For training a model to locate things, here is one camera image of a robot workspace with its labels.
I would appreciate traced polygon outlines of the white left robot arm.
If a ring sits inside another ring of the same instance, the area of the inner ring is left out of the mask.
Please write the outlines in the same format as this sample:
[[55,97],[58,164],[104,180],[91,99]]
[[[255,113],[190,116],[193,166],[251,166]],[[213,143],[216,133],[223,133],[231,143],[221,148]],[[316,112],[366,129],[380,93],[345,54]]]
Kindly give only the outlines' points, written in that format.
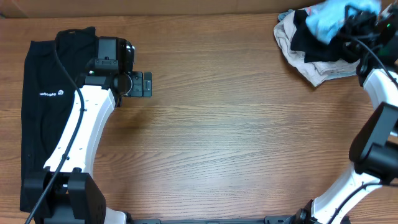
[[123,98],[150,97],[126,39],[68,30],[33,42],[22,94],[21,210],[27,223],[131,223],[93,178],[103,129]]

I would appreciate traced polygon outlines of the light blue t-shirt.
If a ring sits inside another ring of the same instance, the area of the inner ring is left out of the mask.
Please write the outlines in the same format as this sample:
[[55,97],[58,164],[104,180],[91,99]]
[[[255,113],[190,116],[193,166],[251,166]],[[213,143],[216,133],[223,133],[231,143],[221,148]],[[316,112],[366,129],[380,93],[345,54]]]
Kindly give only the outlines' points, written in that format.
[[305,23],[318,41],[328,45],[337,35],[345,23],[346,6],[379,14],[382,4],[380,0],[327,0],[306,7]]

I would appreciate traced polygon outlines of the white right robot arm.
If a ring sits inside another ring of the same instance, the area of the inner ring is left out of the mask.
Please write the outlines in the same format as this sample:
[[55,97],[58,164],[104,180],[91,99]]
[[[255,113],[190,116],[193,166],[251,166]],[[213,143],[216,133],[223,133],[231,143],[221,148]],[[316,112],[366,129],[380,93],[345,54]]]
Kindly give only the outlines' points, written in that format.
[[347,5],[338,37],[360,59],[356,74],[374,113],[351,143],[348,168],[286,223],[349,223],[357,203],[397,178],[397,144],[388,140],[397,136],[397,3],[380,14]]

